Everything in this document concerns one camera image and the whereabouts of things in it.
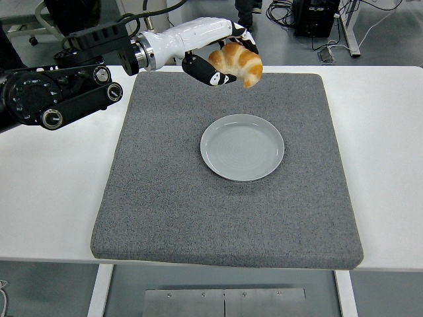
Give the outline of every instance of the croissant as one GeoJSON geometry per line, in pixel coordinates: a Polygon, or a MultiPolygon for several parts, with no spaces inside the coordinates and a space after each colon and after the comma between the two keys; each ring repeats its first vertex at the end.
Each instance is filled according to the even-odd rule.
{"type": "Polygon", "coordinates": [[[245,88],[257,84],[263,73],[260,56],[235,42],[226,44],[222,50],[212,52],[209,63],[222,73],[243,79],[245,88]]]}

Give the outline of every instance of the white table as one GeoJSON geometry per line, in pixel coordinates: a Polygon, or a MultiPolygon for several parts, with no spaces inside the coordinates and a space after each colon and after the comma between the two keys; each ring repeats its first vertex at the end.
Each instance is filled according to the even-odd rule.
{"type": "MultiPolygon", "coordinates": [[[[0,135],[0,260],[120,263],[90,251],[135,81],[110,68],[124,97],[107,111],[57,131],[20,126],[0,135]]],[[[323,79],[364,249],[357,269],[423,271],[423,69],[265,71],[323,79]]]]}

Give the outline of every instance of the gray floor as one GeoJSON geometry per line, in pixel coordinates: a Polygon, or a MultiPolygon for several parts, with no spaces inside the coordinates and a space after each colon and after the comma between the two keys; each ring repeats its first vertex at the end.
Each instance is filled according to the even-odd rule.
{"type": "MultiPolygon", "coordinates": [[[[0,262],[0,279],[9,282],[6,316],[82,317],[88,313],[98,265],[0,262]]],[[[0,295],[0,313],[3,296],[0,295]]]]}
{"type": "MultiPolygon", "coordinates": [[[[0,0],[0,16],[15,15],[32,1],[38,2],[0,0]]],[[[270,1],[264,0],[265,9],[270,1]]],[[[387,7],[386,2],[373,0],[373,4],[387,7]]],[[[103,0],[102,4],[102,22],[113,21],[119,17],[115,1],[103,0]]],[[[183,7],[182,13],[185,20],[200,16],[237,20],[233,0],[191,0],[183,7]]],[[[370,26],[387,14],[362,4],[362,11],[354,29],[358,41],[361,41],[370,26]]],[[[265,14],[254,16],[254,24],[256,30],[253,36],[265,65],[322,65],[317,53],[311,49],[310,38],[296,38],[291,30],[280,28],[269,21],[265,14]]],[[[354,59],[350,57],[348,50],[333,48],[336,65],[421,65],[422,33],[423,1],[404,1],[395,13],[370,31],[360,48],[361,57],[354,59]]],[[[37,46],[31,46],[28,37],[14,39],[13,45],[28,66],[51,65],[52,54],[60,51],[59,43],[52,36],[37,38],[37,46]]],[[[329,39],[337,38],[338,31],[334,28],[329,39]]],[[[324,43],[326,39],[315,40],[316,46],[324,43]]],[[[340,43],[346,45],[342,34],[340,43]]],[[[207,57],[214,49],[205,48],[198,53],[207,57]]],[[[104,58],[108,65],[118,64],[114,53],[106,54],[104,58]]],[[[95,273],[96,265],[0,262],[0,279],[10,282],[5,290],[9,296],[9,314],[13,316],[84,316],[91,297],[95,273]]],[[[289,271],[226,268],[167,268],[160,271],[155,266],[148,269],[136,265],[118,266],[112,280],[106,316],[141,316],[143,291],[150,287],[197,287],[207,286],[212,282],[226,287],[229,284],[233,287],[246,287],[248,284],[281,287],[294,283],[307,284],[307,278],[314,280],[318,285],[324,285],[327,290],[327,296],[315,297],[317,302],[322,303],[322,307],[331,312],[326,316],[339,316],[333,278],[327,273],[308,271],[300,277],[289,275],[289,271]]],[[[360,317],[422,315],[421,273],[354,271],[352,282],[360,317]]],[[[312,283],[308,285],[308,288],[310,287],[313,292],[317,290],[317,286],[312,283]]],[[[0,297],[0,309],[2,305],[3,298],[0,297]]]]}

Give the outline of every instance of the black equipment box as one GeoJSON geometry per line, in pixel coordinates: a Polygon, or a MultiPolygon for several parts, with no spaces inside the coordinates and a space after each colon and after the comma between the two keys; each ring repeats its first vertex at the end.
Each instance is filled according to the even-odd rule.
{"type": "Polygon", "coordinates": [[[340,0],[293,0],[296,36],[328,38],[340,0]]]}

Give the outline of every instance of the robotic hand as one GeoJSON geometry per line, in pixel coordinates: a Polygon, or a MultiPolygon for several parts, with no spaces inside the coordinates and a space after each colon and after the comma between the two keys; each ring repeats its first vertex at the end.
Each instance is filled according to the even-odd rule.
{"type": "Polygon", "coordinates": [[[104,24],[71,34],[70,48],[55,54],[57,65],[0,73],[0,133],[20,124],[59,129],[122,97],[101,55],[117,51],[130,76],[155,71],[169,58],[183,59],[183,70],[207,85],[222,85],[235,76],[216,71],[193,50],[225,39],[258,53],[252,36],[224,18],[198,18],[163,33],[126,32],[125,22],[104,24]]]}

